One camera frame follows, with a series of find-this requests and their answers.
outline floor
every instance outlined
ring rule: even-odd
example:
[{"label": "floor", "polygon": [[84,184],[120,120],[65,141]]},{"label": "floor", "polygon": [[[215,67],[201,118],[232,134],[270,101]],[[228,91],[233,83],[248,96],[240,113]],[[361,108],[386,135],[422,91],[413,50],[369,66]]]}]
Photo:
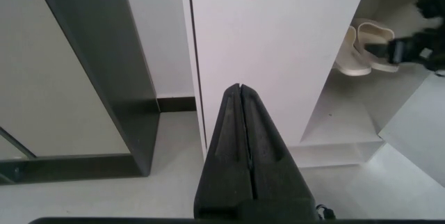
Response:
[{"label": "floor", "polygon": [[[0,223],[43,216],[192,218],[202,166],[196,112],[162,113],[149,177],[1,186]],[[338,218],[445,219],[445,189],[390,145],[362,166],[301,172],[317,203]]]}]

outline white shelf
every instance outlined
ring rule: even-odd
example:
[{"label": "white shelf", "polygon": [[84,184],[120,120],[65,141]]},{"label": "white shelf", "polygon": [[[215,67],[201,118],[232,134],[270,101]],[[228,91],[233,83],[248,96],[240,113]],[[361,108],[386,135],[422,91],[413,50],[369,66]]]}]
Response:
[{"label": "white shelf", "polygon": [[381,141],[348,82],[348,77],[331,71],[299,146]]},{"label": "white shelf", "polygon": [[299,168],[355,165],[368,161],[384,141],[290,147],[293,160]]}]

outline beige shoe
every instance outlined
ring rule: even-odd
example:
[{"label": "beige shoe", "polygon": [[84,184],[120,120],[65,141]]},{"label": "beige shoe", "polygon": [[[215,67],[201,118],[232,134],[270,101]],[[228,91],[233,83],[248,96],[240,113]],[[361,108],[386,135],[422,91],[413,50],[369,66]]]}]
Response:
[{"label": "beige shoe", "polygon": [[385,58],[378,58],[364,48],[365,44],[368,43],[387,44],[388,41],[394,39],[394,32],[370,19],[353,19],[352,25],[357,31],[354,46],[360,53],[362,60],[369,63],[375,70],[397,72],[398,65],[388,63]]},{"label": "beige shoe", "polygon": [[334,67],[348,76],[361,76],[371,72],[371,65],[361,58],[360,53],[354,48],[356,31],[349,26],[337,57]]}]

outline baseboard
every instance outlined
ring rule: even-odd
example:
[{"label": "baseboard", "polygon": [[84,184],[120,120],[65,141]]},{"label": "baseboard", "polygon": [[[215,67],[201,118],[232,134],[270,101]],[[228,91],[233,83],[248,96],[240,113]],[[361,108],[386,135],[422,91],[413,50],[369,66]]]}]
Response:
[{"label": "baseboard", "polygon": [[195,97],[158,98],[157,100],[161,113],[196,111]]}]

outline white cabinet door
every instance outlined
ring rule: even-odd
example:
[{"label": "white cabinet door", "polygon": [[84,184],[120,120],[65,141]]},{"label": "white cabinet door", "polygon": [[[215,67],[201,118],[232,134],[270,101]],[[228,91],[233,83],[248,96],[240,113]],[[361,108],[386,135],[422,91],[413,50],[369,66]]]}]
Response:
[{"label": "white cabinet door", "polygon": [[0,126],[38,157],[128,153],[45,0],[0,9]]},{"label": "white cabinet door", "polygon": [[445,80],[430,74],[379,133],[445,186]]},{"label": "white cabinet door", "polygon": [[207,146],[224,90],[254,88],[297,145],[360,0],[192,0]]}]

